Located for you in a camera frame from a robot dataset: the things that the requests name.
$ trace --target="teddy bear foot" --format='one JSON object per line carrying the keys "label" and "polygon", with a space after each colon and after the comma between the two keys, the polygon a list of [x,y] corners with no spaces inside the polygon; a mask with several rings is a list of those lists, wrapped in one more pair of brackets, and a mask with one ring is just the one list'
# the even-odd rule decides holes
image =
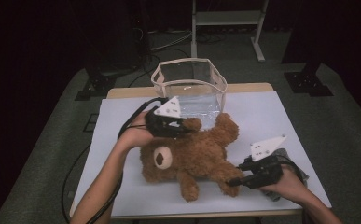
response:
{"label": "teddy bear foot", "polygon": [[191,186],[187,189],[182,189],[181,195],[187,202],[196,201],[199,195],[198,186]]}
{"label": "teddy bear foot", "polygon": [[225,195],[229,195],[231,197],[236,197],[239,194],[240,187],[230,187],[227,183],[219,183],[218,186],[220,187],[221,191]]}

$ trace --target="table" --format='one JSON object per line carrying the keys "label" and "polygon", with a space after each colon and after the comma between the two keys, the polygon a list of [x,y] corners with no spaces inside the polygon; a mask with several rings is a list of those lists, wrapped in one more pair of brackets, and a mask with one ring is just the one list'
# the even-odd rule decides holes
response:
{"label": "table", "polygon": [[[114,130],[119,130],[123,121],[113,120],[118,116],[121,120],[127,119],[134,109],[153,96],[156,94],[152,87],[113,89],[108,93],[107,99],[103,100],[90,154],[78,185],[71,215],[116,142],[117,132]],[[290,158],[310,176],[308,182],[310,190],[328,207],[331,206],[277,93],[270,84],[229,84],[224,111],[229,112],[240,126],[240,137],[227,148],[229,161],[236,165],[240,164],[249,155],[247,146],[252,142],[285,133],[289,140],[286,140],[282,147],[287,149]],[[122,189],[115,200],[112,218],[261,217],[294,215],[301,211],[299,205],[285,199],[274,203],[258,190],[244,187],[238,197],[230,198],[221,195],[214,182],[199,180],[198,184],[200,198],[193,203],[186,203],[178,192],[176,181],[146,183],[141,175],[139,151],[133,149],[127,157]]]}

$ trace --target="wooden table edge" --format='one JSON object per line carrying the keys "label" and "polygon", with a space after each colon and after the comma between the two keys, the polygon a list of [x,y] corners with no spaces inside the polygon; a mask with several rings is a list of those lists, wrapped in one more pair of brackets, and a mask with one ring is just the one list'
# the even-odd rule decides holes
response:
{"label": "wooden table edge", "polygon": [[253,212],[218,212],[200,214],[173,214],[173,215],[151,215],[151,216],[127,216],[111,217],[111,219],[165,219],[165,218],[208,218],[208,217],[268,217],[268,216],[291,216],[299,215],[302,209],[288,209],[276,211],[253,211]]}
{"label": "wooden table edge", "polygon": [[[227,92],[259,92],[273,91],[270,83],[235,83],[229,84]],[[114,88],[107,94],[107,99],[133,98],[133,97],[156,97],[158,96],[154,87],[133,87],[133,88]]]}

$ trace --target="teddy bear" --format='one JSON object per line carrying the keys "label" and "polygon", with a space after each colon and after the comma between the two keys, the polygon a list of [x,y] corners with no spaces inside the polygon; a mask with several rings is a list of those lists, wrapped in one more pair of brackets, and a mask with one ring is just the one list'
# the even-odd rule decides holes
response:
{"label": "teddy bear", "polygon": [[226,146],[239,135],[238,125],[229,114],[220,113],[215,126],[201,130],[201,121],[185,119],[184,127],[191,130],[176,138],[155,138],[141,147],[142,174],[147,182],[177,179],[180,192],[187,202],[198,199],[199,187],[196,177],[215,181],[225,195],[236,197],[240,187],[230,187],[232,178],[244,177],[243,172],[226,161]]}

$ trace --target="white tabletop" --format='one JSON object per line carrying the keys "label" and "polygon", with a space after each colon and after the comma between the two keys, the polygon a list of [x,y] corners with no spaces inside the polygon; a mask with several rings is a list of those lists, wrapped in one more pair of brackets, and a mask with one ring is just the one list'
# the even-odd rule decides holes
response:
{"label": "white tabletop", "polygon": [[[102,101],[90,153],[78,185],[74,208],[102,168],[112,146],[116,143],[118,130],[146,98],[106,99]],[[227,147],[228,161],[239,165],[250,155],[254,142],[285,134],[282,143],[290,158],[310,178],[308,188],[323,203],[331,207],[329,199],[285,113],[275,91],[227,93],[224,112],[229,113],[240,127],[238,139]],[[121,190],[112,211],[114,218],[146,217],[227,217],[289,214],[299,211],[297,204],[281,199],[273,202],[260,191],[242,187],[238,197],[231,198],[220,192],[215,182],[199,179],[199,199],[187,203],[180,194],[176,180],[157,184],[145,182],[141,171],[139,148],[131,150],[124,168]]]}

